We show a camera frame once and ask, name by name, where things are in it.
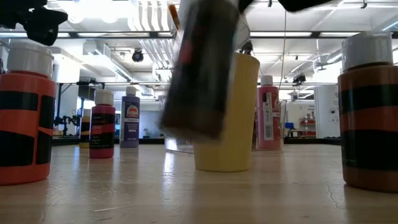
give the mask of red paint bottle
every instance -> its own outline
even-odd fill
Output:
[[[95,91],[95,105],[91,109],[90,158],[106,159],[113,157],[115,108],[113,92]]]
[[[45,179],[50,172],[55,106],[51,50],[11,44],[0,75],[0,185]]]
[[[263,75],[257,89],[257,142],[259,150],[281,149],[279,90],[271,75]]]

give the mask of cable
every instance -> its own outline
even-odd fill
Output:
[[[284,49],[282,51],[282,71],[280,71],[280,82],[279,82],[279,88],[278,88],[278,95],[279,95],[279,91],[280,91],[280,86],[282,84],[282,80],[284,78],[285,47],[286,47],[286,20],[287,20],[287,11],[285,10]]]

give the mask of yellow cup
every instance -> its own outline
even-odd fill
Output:
[[[194,142],[199,170],[237,172],[249,169],[260,63],[250,55],[234,53],[227,114],[219,142]]]

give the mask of security camera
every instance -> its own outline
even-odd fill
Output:
[[[141,62],[144,59],[144,55],[142,54],[142,49],[134,49],[134,54],[132,55],[131,58],[134,62]]]

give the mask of paint bottle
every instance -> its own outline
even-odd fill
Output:
[[[338,77],[343,177],[348,185],[398,192],[398,67],[390,32],[363,32],[342,43]]]
[[[80,119],[80,148],[89,148],[90,146],[90,109],[83,109],[83,117]]]
[[[0,185],[45,179],[50,172],[55,106],[53,56],[46,47],[12,43],[0,75]]]
[[[139,144],[139,97],[136,88],[127,86],[122,97],[120,147],[138,147]]]
[[[115,108],[113,92],[95,90],[95,105],[91,109],[90,158],[106,159],[113,157]]]
[[[258,150],[281,149],[279,90],[271,75],[263,75],[257,88],[257,145]]]

